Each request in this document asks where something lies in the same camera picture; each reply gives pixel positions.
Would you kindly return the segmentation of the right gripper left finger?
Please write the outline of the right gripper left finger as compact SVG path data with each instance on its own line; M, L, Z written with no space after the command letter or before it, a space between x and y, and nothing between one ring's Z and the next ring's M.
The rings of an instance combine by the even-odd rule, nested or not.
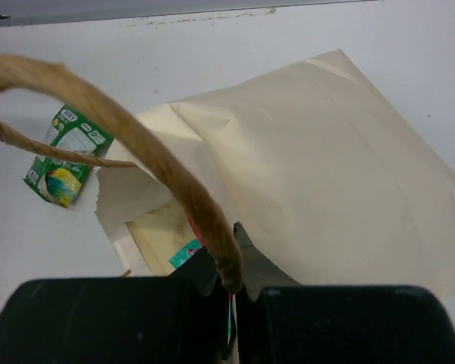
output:
M0 363L220 363L230 303L205 249L167 276L27 281L0 313Z

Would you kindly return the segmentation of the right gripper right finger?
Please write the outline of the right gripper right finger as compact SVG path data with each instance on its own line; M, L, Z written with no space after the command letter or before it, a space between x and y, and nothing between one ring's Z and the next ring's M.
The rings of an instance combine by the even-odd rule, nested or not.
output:
M455 363L455 328L433 293L412 285L299 284L241 223L236 297L241 363Z

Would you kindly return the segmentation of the teal snack packet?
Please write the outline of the teal snack packet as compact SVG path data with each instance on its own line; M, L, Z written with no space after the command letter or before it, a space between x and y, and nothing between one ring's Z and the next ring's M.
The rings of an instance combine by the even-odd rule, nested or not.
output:
M188 244L178 250L168 261L174 269L178 269L202 248L203 244L198 239L191 240Z

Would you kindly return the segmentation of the beige paper bag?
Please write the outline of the beige paper bag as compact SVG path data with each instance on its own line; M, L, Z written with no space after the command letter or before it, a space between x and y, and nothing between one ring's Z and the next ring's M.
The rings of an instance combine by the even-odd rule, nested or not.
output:
M106 156L0 141L97 168L96 217L125 270L152 274L127 223L176 201L230 289L232 232L301 284L413 284L455 295L455 173L340 50L137 116L60 64L0 55L0 93L55 97L108 131Z

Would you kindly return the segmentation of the red snack packet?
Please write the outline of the red snack packet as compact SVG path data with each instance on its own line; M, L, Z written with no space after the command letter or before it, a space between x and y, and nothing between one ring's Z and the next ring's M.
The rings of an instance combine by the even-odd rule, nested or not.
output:
M192 229L192 232L194 233L196 239L199 241L200 245L205 246L205 244L202 240L202 236L201 236L200 232L198 231L196 225L194 224L193 220L190 217L188 217L187 221L188 221L190 228Z

